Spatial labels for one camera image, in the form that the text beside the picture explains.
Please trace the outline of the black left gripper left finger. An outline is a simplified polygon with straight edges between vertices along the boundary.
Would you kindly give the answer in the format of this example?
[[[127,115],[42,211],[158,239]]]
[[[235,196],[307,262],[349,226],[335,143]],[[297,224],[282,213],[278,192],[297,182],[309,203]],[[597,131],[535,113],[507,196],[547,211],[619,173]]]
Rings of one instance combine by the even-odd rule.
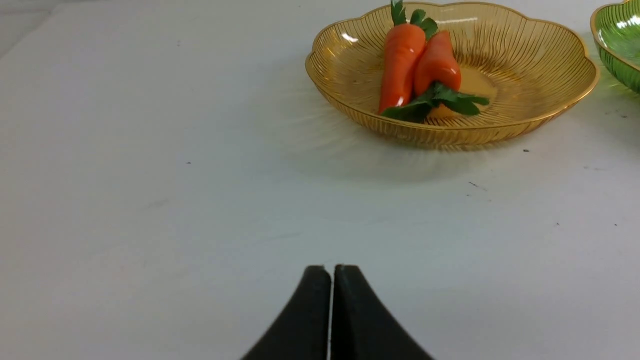
[[[325,267],[307,266],[285,307],[243,360],[325,360],[331,294]]]

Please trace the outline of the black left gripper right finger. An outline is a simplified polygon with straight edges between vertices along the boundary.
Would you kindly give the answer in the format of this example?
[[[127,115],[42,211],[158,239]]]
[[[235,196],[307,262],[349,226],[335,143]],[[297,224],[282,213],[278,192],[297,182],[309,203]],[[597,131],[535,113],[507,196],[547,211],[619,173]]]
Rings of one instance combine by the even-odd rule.
[[[389,312],[357,265],[336,265],[333,279],[330,359],[432,359]]]

